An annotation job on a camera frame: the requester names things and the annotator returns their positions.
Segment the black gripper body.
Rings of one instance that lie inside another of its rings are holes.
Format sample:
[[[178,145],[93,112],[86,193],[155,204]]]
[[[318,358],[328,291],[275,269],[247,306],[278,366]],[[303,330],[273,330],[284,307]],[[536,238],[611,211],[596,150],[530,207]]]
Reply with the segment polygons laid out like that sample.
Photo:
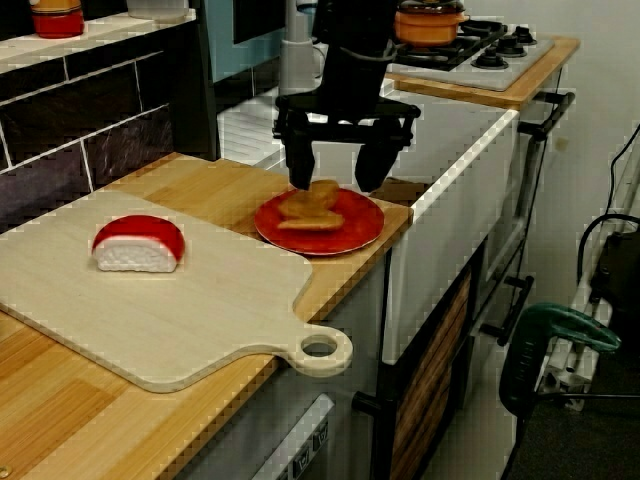
[[[366,144],[382,140],[408,146],[420,109],[380,95],[387,66],[397,51],[392,42],[379,56],[331,45],[317,88],[277,98],[274,137],[287,143],[301,133],[311,141]]]

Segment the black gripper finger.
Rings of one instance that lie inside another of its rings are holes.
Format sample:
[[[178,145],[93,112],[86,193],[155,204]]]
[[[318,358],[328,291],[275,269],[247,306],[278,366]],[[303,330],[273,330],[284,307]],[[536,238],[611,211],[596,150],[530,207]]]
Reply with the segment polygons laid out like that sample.
[[[361,146],[355,166],[355,179],[362,192],[372,192],[385,181],[401,147],[391,143],[367,143]]]
[[[291,139],[285,144],[285,155],[290,184],[297,189],[308,190],[315,167],[311,142],[305,139]]]

